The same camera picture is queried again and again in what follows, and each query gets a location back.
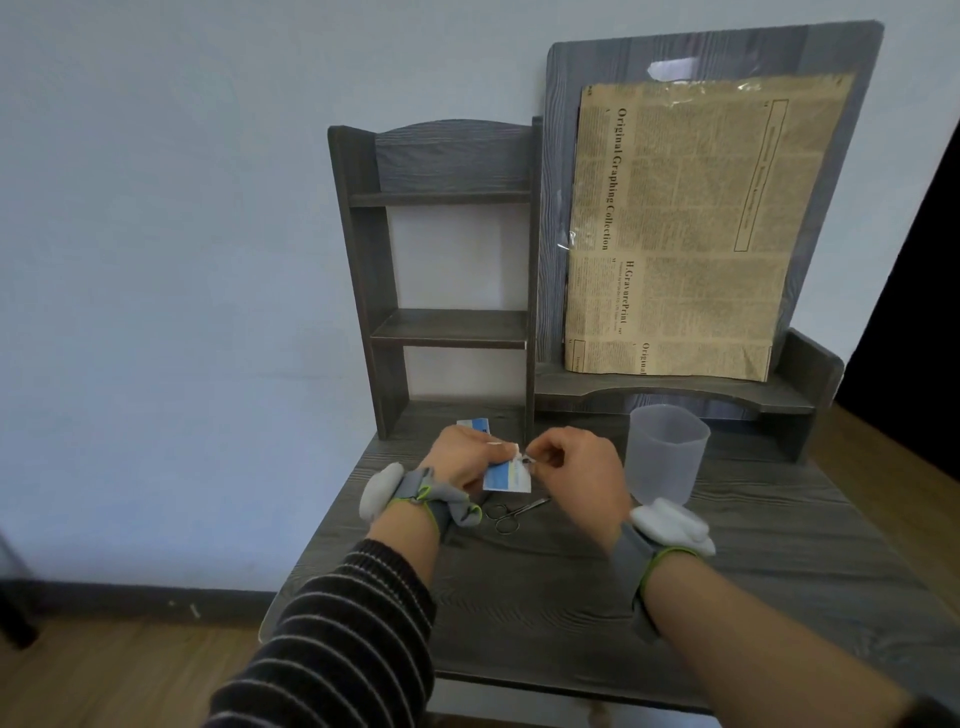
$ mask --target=translucent measuring cup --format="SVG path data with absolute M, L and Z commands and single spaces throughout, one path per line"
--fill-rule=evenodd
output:
M 710 428 L 673 404 L 648 404 L 630 413 L 627 487 L 641 504 L 665 497 L 678 505 L 690 500 L 704 459 Z

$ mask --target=baseboard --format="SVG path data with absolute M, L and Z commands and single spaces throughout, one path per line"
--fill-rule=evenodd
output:
M 195 624 L 257 627 L 274 600 L 273 592 L 227 589 L 3 582 L 4 593 L 28 616 L 147 619 Z

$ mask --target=dark doorway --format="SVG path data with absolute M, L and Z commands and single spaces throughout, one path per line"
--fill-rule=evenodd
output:
M 957 189 L 960 133 L 955 131 L 836 399 L 960 479 Z

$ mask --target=desk surface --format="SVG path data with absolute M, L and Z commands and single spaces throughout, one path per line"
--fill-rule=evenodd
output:
M 416 467 L 444 426 L 470 416 L 489 417 L 499 437 L 520 437 L 513 408 L 465 414 L 463 405 L 411 402 L 390 440 L 371 441 L 277 594 L 262 638 L 303 582 L 335 568 L 366 534 L 357 506 L 367 478 L 396 461 Z M 612 437 L 622 452 L 624 417 L 564 422 Z M 550 424 L 538 418 L 540 428 Z M 785 462 L 747 424 L 710 424 L 689 505 L 710 524 L 714 567 L 908 689 L 960 709 L 960 625 L 936 597 L 819 470 Z M 497 494 L 490 502 L 528 499 Z M 486 521 L 452 529 L 432 592 L 439 677 L 708 710 L 670 647 L 630 631 L 606 557 L 555 503 L 525 514 L 509 536 Z

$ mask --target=wooden floor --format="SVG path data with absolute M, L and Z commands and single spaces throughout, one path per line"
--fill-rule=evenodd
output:
M 960 619 L 960 483 L 833 405 L 813 459 Z
M 814 459 L 960 616 L 960 483 L 834 407 Z M 198 724 L 206 700 L 256 649 L 253 629 L 71 621 L 25 652 L 0 646 L 4 728 Z M 506 726 L 461 718 L 448 728 Z

